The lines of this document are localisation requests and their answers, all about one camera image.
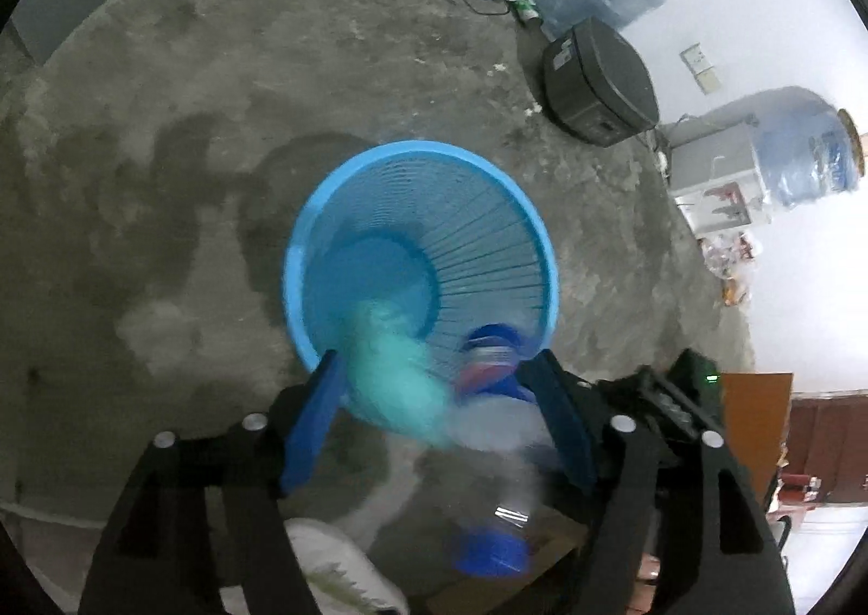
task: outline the electrical outlet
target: electrical outlet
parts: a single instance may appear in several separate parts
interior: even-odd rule
[[[700,89],[702,89],[702,93],[706,95],[716,92],[717,89],[722,86],[713,67],[709,67],[704,72],[700,72],[695,78],[696,83],[700,85]]]
[[[702,48],[698,42],[687,47],[687,49],[681,53],[681,59],[684,60],[687,69],[690,70],[693,76],[702,72],[707,72],[712,68],[709,58],[702,53]]]

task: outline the black container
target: black container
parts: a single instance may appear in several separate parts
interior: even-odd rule
[[[609,147],[660,120],[645,63],[607,24],[588,18],[542,57],[548,105],[586,143]]]

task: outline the white wall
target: white wall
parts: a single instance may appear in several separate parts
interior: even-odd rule
[[[624,31],[654,79],[663,123],[804,86],[868,129],[868,31],[848,0],[669,0]],[[705,96],[680,53],[700,42],[723,88]]]
[[[868,131],[868,30],[848,0],[669,0],[624,34],[648,65],[664,123],[794,85]],[[696,42],[723,83],[710,96],[680,60]],[[756,233],[758,370],[795,372],[799,392],[868,388],[868,194],[778,215]]]
[[[758,371],[794,371],[796,392],[868,388],[868,188],[797,207],[755,233]]]

